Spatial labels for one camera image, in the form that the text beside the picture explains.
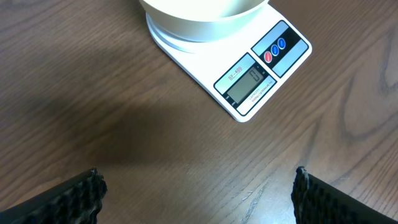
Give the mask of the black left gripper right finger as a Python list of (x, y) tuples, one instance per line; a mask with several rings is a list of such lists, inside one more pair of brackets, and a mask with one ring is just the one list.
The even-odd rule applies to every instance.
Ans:
[(328, 183), (296, 169), (291, 200), (297, 224), (397, 224)]

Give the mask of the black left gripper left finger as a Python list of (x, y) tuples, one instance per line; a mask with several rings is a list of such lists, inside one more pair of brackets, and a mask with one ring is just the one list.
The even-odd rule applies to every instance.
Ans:
[(1, 212), (3, 224), (96, 224), (107, 192), (95, 168)]

